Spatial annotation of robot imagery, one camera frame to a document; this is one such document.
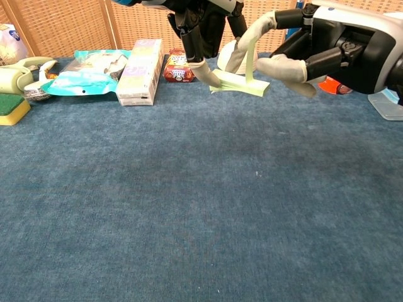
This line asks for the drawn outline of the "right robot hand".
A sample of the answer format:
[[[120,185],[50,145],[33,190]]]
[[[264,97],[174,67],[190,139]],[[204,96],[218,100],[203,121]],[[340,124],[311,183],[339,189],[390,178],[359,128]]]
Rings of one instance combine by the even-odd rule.
[[[402,96],[402,20],[331,1],[263,14],[237,39],[226,71],[238,70],[251,42],[286,28],[298,31],[256,61],[261,73],[307,97],[326,77],[362,94]]]

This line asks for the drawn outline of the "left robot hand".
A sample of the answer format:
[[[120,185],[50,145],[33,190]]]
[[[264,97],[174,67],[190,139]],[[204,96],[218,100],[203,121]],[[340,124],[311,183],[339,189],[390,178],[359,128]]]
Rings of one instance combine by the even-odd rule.
[[[225,25],[239,38],[246,31],[243,1],[142,1],[142,5],[165,9],[167,19],[180,38],[188,66],[195,77],[213,87],[220,79],[210,70],[206,59],[218,55]]]

